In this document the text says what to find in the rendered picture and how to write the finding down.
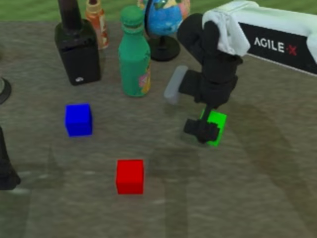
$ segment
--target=green bottle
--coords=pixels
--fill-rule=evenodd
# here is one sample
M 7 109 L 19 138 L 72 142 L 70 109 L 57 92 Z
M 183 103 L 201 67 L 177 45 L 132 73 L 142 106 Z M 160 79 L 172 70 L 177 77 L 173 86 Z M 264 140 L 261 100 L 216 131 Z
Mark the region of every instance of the green bottle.
M 144 15 L 135 5 L 121 12 L 123 38 L 119 45 L 121 84 L 124 94 L 142 97 L 151 86 L 151 52 L 143 35 Z

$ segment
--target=gray table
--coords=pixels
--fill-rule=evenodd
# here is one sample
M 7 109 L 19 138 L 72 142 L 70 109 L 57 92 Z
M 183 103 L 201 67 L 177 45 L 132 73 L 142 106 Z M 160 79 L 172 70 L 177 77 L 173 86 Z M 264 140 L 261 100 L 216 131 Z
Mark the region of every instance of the gray table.
M 12 163 L 23 184 L 0 192 L 3 238 L 317 237 L 317 79 L 245 57 L 220 111 L 218 147 L 182 133 L 204 105 L 162 95 L 176 66 L 199 65 L 182 50 L 153 62 L 151 92 L 120 88 L 121 30 L 110 24 L 103 79 L 73 87 L 53 42 L 52 22 L 2 22 L 0 72 L 13 87 L 0 107 Z M 69 138 L 64 106 L 89 102 L 94 135 Z M 115 163 L 147 163 L 145 194 L 118 196 Z

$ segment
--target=black object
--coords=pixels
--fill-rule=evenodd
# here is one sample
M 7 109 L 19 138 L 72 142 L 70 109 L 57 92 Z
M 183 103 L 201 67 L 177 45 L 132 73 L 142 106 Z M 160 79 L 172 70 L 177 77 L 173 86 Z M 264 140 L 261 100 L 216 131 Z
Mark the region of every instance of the black object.
M 12 91 L 10 83 L 4 78 L 0 78 L 0 81 L 1 80 L 3 81 L 4 87 L 2 91 L 0 91 L 0 105 L 8 99 Z
M 188 119 L 184 132 L 194 135 L 201 143 L 215 141 L 219 128 L 207 122 L 213 109 L 227 103 L 238 77 L 237 66 L 243 61 L 217 49 L 220 37 L 218 26 L 208 21 L 202 28 L 203 15 L 192 14 L 180 25 L 178 41 L 202 65 L 202 72 L 188 70 L 179 87 L 179 93 L 194 97 L 196 103 L 205 103 L 206 109 L 201 119 Z
M 307 36 L 239 24 L 251 44 L 248 54 L 317 75 L 317 64 L 307 47 Z
M 148 43 L 151 49 L 151 59 L 155 61 L 170 61 L 179 55 L 180 46 L 177 40 L 170 36 L 151 37 L 148 30 L 148 19 L 152 3 L 153 0 L 148 0 L 144 14 L 144 29 L 150 38 Z
M 72 85 L 101 78 L 98 42 L 88 20 L 81 19 L 77 0 L 58 0 L 62 22 L 55 28 L 55 43 Z
M 13 190 L 20 183 L 21 179 L 10 162 L 0 127 L 0 190 Z

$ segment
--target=red cube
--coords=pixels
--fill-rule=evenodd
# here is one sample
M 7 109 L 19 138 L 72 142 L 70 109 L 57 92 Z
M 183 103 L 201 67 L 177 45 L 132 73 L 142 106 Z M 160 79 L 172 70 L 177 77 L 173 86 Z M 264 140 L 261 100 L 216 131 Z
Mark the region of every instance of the red cube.
M 143 194 L 143 160 L 118 160 L 115 185 L 118 194 Z

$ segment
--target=black globe base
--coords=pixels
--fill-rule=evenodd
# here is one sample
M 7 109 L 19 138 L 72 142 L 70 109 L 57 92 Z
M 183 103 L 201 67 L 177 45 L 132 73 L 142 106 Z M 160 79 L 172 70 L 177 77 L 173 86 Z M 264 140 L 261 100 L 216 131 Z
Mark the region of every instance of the black globe base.
M 4 87 L 3 87 L 2 91 L 0 91 L 0 105 L 2 103 L 4 103 L 8 99 L 10 94 L 11 94 L 11 85 L 10 85 L 10 83 L 7 80 L 5 80 L 4 78 L 0 78 L 0 81 L 1 80 L 3 80 Z
M 155 61 L 170 61 L 180 53 L 179 43 L 170 36 L 150 38 L 148 43 L 151 48 L 151 59 Z

